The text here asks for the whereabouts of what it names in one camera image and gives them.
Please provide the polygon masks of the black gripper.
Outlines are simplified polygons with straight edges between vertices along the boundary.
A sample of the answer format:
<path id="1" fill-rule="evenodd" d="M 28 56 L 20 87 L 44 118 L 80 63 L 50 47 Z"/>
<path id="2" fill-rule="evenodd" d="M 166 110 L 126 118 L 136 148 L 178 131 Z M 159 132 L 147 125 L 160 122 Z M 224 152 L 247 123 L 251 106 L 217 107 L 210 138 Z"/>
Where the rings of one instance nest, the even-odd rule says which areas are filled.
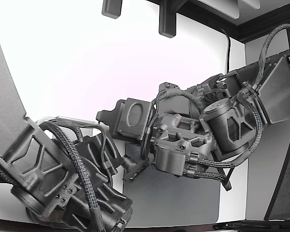
<path id="1" fill-rule="evenodd" d="M 123 107 L 112 111 L 98 111 L 96 120 L 113 127 L 114 138 L 140 143 L 144 139 L 145 129 L 151 112 L 151 102 L 127 98 Z"/>

